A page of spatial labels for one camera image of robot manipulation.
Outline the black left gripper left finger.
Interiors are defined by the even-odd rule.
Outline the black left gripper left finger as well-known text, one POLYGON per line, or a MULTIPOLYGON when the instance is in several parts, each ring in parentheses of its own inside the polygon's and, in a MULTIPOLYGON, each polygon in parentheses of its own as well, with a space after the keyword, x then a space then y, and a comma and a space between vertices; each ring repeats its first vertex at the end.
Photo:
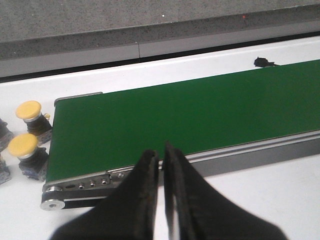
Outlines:
POLYGON ((127 178, 94 208, 59 227, 53 240, 151 240, 159 158, 145 150, 127 178))

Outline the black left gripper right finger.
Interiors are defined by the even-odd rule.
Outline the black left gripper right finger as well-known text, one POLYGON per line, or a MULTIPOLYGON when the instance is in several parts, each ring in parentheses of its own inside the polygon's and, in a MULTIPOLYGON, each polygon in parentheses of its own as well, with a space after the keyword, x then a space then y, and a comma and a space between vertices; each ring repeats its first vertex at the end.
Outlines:
POLYGON ((162 163, 165 214, 171 240, 285 240, 265 221, 215 190, 169 142, 162 163))

